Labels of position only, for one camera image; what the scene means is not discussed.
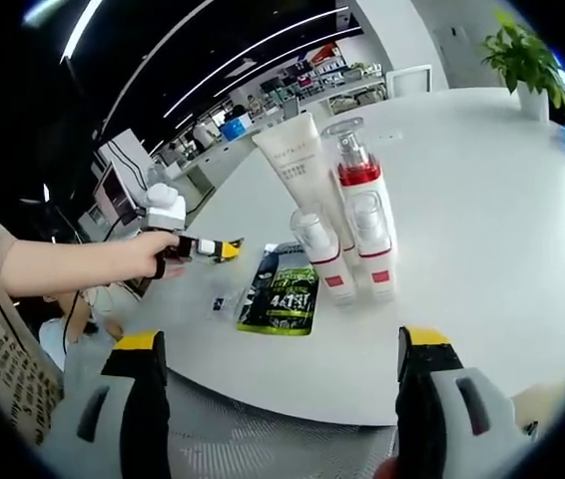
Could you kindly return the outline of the person's left hand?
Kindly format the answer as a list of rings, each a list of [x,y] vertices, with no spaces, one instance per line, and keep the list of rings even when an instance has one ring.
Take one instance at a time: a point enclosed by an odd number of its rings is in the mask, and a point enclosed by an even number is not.
[[[159,259],[160,253],[178,246],[179,242],[178,236],[165,232],[141,233],[126,240],[125,279],[163,279],[184,274],[186,269],[179,259]]]

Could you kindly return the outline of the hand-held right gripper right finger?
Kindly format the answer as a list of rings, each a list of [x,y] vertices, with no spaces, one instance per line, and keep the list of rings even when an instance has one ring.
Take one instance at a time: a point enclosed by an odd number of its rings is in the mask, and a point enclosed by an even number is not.
[[[500,478],[518,455],[512,401],[434,329],[398,334],[401,478]]]

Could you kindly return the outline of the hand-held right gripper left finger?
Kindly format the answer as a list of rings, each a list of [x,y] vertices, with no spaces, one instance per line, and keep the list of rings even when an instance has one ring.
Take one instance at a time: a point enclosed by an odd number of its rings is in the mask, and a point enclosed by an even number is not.
[[[59,478],[169,478],[165,338],[126,335],[98,374],[67,392],[39,457]]]

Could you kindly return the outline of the person's right hand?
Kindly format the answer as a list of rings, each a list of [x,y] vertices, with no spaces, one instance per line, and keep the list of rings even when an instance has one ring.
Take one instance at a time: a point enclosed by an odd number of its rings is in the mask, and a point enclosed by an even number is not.
[[[398,456],[384,460],[375,470],[373,479],[400,479],[400,460]]]

